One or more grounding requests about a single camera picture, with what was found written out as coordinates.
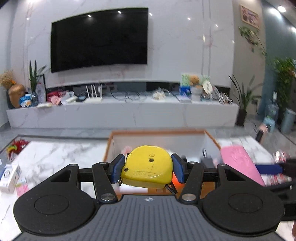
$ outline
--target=small white product box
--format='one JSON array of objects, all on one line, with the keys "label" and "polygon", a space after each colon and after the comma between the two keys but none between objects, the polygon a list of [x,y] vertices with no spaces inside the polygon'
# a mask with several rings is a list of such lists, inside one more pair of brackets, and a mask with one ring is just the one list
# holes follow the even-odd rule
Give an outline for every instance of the small white product box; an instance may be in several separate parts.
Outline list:
[{"label": "small white product box", "polygon": [[6,164],[4,170],[0,171],[0,191],[13,193],[20,174],[21,170],[19,165]]}]

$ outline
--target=gray ribbed panel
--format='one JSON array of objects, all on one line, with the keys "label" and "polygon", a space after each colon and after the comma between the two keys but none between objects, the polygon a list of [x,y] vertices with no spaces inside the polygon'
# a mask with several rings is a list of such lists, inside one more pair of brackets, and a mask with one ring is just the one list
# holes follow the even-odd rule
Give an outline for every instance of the gray ribbed panel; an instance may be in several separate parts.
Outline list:
[{"label": "gray ribbed panel", "polygon": [[183,205],[174,196],[125,195],[116,204],[103,205],[84,227],[57,237],[23,233],[15,241],[283,241],[277,234],[236,237],[206,222],[195,206]]}]

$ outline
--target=storage box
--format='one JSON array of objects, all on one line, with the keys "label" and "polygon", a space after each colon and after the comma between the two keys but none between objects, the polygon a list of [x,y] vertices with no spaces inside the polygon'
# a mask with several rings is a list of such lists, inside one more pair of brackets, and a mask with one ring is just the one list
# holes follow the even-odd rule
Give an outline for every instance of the storage box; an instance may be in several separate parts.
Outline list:
[{"label": "storage box", "polygon": [[[127,146],[135,149],[143,145],[158,146],[167,150],[169,154],[185,155],[187,161],[196,162],[200,162],[205,150],[208,157],[222,162],[220,145],[206,130],[196,129],[114,131],[109,137],[104,161],[112,162]],[[126,193],[169,194],[167,189],[136,188],[127,185],[113,187],[118,196]],[[176,188],[180,192],[183,185],[177,185]]]},{"label": "storage box", "polygon": [[15,164],[6,164],[0,173],[0,191],[13,193],[15,185],[20,177],[20,167]]}]

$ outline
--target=television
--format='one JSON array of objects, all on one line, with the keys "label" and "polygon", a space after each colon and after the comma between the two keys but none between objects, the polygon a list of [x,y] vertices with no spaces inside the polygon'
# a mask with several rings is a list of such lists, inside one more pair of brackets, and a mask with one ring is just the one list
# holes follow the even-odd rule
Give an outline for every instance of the television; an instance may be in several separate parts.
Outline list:
[{"label": "television", "polygon": [[52,23],[52,73],[112,64],[147,64],[148,8],[90,12]]}]

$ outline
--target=white marble tv cabinet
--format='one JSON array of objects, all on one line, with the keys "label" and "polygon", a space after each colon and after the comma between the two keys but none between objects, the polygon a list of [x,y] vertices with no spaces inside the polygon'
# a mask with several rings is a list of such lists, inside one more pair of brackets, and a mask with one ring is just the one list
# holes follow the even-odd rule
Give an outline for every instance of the white marble tv cabinet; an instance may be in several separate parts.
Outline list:
[{"label": "white marble tv cabinet", "polygon": [[14,128],[182,128],[233,127],[239,107],[218,102],[180,103],[175,97],[101,103],[74,103],[50,108],[8,110]]}]

